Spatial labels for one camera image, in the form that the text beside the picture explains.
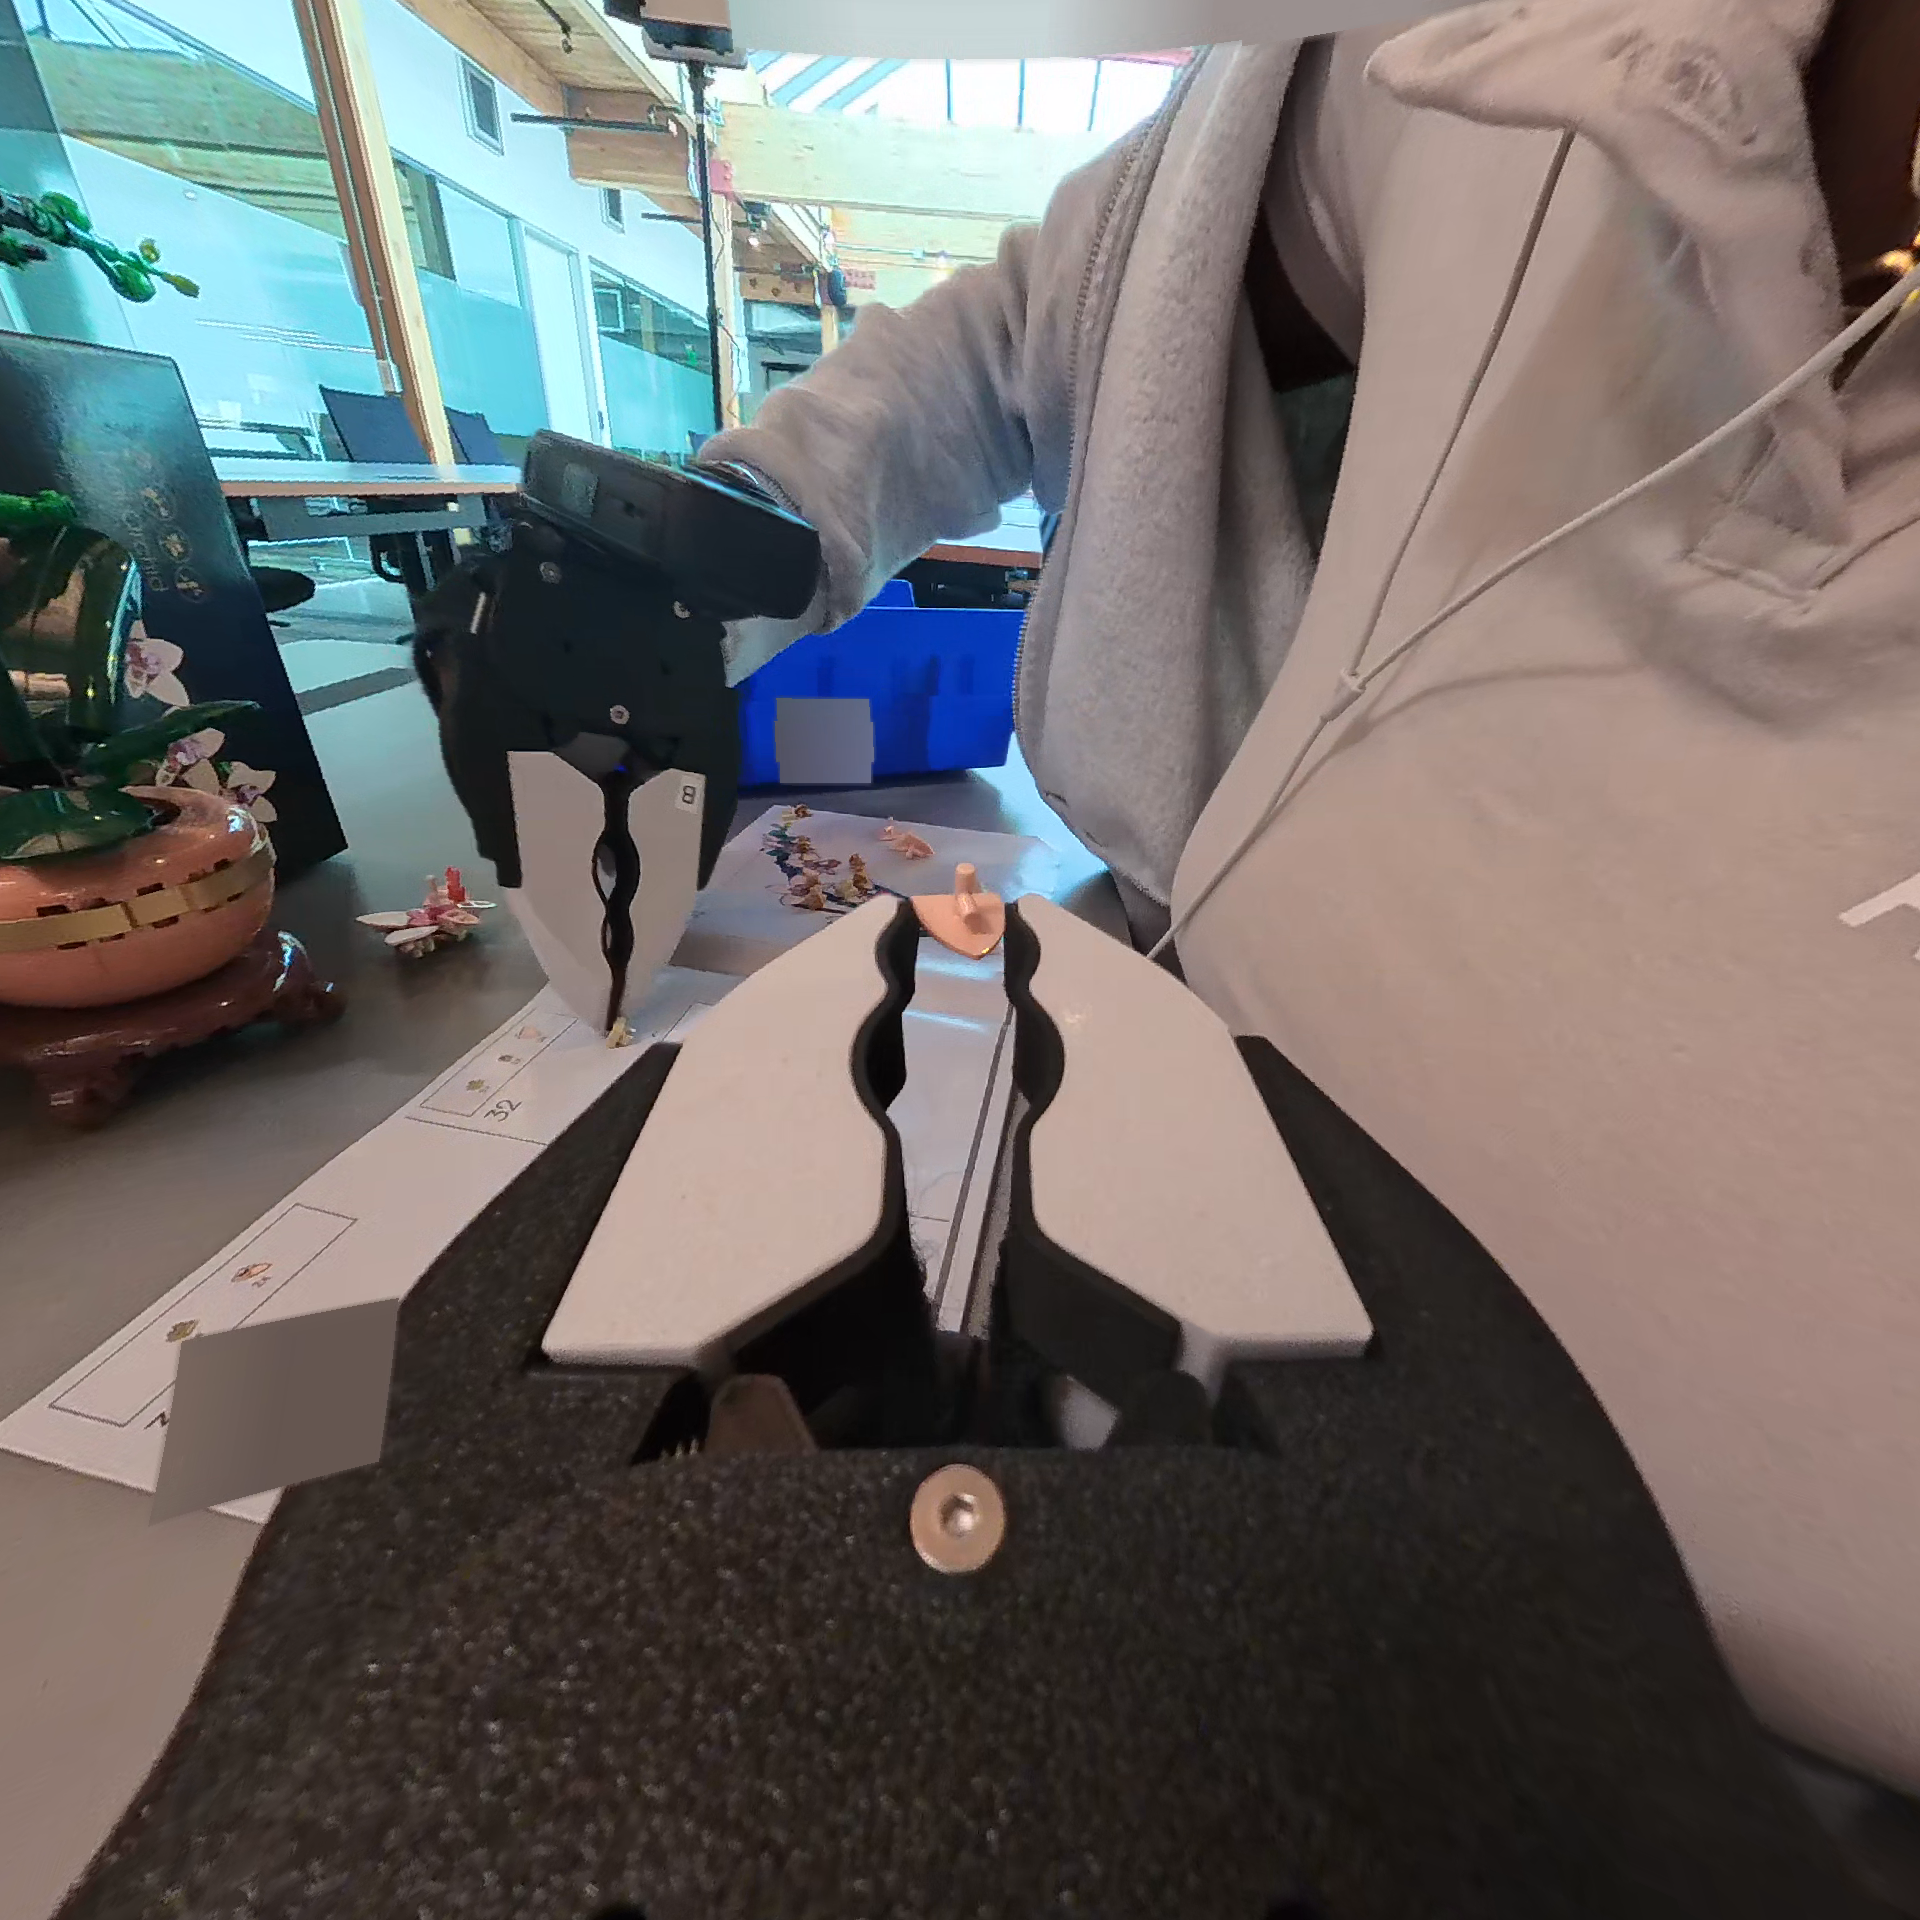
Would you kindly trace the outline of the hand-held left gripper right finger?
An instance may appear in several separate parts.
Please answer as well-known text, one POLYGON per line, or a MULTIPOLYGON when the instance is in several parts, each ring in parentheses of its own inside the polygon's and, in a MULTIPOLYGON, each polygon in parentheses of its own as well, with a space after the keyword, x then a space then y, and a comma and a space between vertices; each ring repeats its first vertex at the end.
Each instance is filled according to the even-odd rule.
POLYGON ((1224 1373, 1373 1339, 1229 1028, 1040 896, 1008 908, 1015 1130, 1000 1299, 1061 1373, 1224 1373))

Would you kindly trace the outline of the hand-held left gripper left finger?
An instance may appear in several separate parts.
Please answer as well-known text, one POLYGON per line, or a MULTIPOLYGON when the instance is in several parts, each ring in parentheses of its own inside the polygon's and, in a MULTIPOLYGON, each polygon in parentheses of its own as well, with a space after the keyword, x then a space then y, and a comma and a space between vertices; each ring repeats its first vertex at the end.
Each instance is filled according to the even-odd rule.
POLYGON ((920 1319, 891 1104, 920 925, 872 901, 760 967, 662 1074, 541 1355, 724 1373, 875 1290, 920 1319))

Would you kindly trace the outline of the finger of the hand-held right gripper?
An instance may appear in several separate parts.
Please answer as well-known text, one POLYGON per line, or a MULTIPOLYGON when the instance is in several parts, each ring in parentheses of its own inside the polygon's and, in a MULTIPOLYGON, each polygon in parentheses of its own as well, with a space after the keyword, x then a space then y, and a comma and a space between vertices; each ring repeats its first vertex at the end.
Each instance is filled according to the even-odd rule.
POLYGON ((703 775, 607 779, 607 1028, 652 989, 701 884, 703 775))
POLYGON ((550 752, 507 756, 518 880, 507 906, 547 986, 594 1031, 620 1012, 604 947, 594 853, 607 827, 604 787, 550 752))

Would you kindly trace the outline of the person's right forearm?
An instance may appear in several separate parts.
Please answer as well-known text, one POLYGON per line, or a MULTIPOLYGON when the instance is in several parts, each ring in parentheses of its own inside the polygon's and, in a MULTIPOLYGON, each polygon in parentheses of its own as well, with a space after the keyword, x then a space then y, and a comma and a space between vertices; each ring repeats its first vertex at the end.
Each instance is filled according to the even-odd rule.
POLYGON ((782 640, 828 633, 942 537, 995 529, 1031 495, 1066 533, 1074 481, 1071 360, 1115 176, 1071 176, 1040 224, 1011 229, 990 266, 952 274, 789 381, 700 466, 767 495, 820 541, 819 583, 782 640))

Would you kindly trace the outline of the grey office desk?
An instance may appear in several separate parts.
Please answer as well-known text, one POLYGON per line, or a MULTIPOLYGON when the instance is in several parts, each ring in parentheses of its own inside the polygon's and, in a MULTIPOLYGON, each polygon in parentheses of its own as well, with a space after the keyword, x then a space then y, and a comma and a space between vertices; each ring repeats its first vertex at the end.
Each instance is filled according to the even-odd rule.
POLYGON ((423 596, 456 563, 453 537, 484 530, 520 491, 510 465, 299 465, 213 457, 236 523, 264 544, 360 540, 423 596))

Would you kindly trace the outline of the assembled toy brick flower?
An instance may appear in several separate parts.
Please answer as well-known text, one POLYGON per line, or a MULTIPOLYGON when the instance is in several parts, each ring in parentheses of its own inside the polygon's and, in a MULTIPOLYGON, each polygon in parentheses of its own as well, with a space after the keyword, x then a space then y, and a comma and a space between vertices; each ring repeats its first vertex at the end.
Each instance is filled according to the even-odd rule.
POLYGON ((462 869, 446 866, 424 877, 420 904, 365 912, 354 917, 354 924, 375 932, 399 959, 424 959, 463 945, 494 909, 494 901, 469 890, 462 869))

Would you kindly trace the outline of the blue plastic bin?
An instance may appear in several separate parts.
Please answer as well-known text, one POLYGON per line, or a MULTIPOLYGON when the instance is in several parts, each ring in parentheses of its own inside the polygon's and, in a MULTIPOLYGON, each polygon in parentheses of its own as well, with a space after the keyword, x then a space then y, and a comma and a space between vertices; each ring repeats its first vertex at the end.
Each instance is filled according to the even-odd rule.
POLYGON ((917 608, 885 586, 739 689, 739 783, 852 787, 992 769, 1015 731, 1021 615, 917 608))

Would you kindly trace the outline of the toy brick instruction booklet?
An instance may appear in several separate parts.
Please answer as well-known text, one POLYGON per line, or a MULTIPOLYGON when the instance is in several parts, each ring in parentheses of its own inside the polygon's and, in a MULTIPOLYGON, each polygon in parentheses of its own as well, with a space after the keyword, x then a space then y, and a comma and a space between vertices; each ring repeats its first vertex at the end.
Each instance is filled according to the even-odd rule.
MULTIPOLYGON (((610 1049, 555 989, 541 989, 155 1305, 11 1409, 3 1449, 151 1496, 180 1345, 259 1316, 402 1296, 634 1058, 683 1041, 742 977, 824 924, 784 898, 770 851, 779 823, 806 833, 828 860, 858 858, 883 891, 928 895, 959 860, 1011 898, 1059 891, 1059 860, 1037 840, 909 823, 904 833, 932 851, 931 863, 917 863, 887 848, 872 819, 813 810, 795 820, 791 810, 765 810, 722 853, 676 963, 630 1015, 628 1049, 610 1049)), ((894 1117, 908 1221, 942 1329, 965 1324, 974 1292, 1011 1096, 1008 1039, 1000 960, 924 945, 894 1117)))

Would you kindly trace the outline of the person's torso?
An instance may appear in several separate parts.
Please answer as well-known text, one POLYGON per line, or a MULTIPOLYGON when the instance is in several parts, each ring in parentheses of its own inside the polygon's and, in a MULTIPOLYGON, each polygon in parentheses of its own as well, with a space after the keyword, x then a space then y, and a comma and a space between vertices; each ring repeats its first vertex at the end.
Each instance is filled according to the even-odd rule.
POLYGON ((1915 4, 1220 45, 1114 204, 1047 784, 1915 1789, 1915 4))

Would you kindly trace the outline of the toy brick orchid plant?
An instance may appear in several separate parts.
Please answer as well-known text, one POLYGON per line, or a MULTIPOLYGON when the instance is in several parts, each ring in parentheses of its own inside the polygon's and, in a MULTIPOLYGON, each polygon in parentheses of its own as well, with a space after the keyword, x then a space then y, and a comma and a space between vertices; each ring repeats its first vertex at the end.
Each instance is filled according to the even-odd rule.
POLYGON ((271 924, 274 777, 226 756, 254 704, 189 701, 180 659, 119 541, 5 491, 5 1068, 77 1130, 166 1055, 346 1010, 271 924))

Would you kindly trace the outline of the dark toy set box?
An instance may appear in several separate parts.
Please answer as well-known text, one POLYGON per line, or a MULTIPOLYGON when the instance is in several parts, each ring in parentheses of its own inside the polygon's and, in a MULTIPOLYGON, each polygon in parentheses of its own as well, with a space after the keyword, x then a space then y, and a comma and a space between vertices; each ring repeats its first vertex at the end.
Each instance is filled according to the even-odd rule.
POLYGON ((282 664, 267 611, 195 407, 166 356, 3 337, 5 491, 70 499, 139 572, 141 629, 183 659, 189 701, 252 701, 226 756, 274 775, 262 803, 279 875, 298 880, 348 840, 282 664))

